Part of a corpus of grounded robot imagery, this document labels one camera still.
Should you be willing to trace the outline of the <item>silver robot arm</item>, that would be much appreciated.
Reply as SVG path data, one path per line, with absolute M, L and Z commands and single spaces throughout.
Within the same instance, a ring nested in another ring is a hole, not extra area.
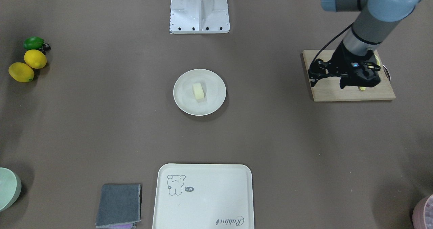
M 359 12 L 343 30 L 345 37 L 329 61 L 312 60 L 308 69 L 311 87 L 328 77 L 340 78 L 340 88 L 375 87 L 381 82 L 374 51 L 410 15 L 422 0 L 321 0 L 329 12 Z

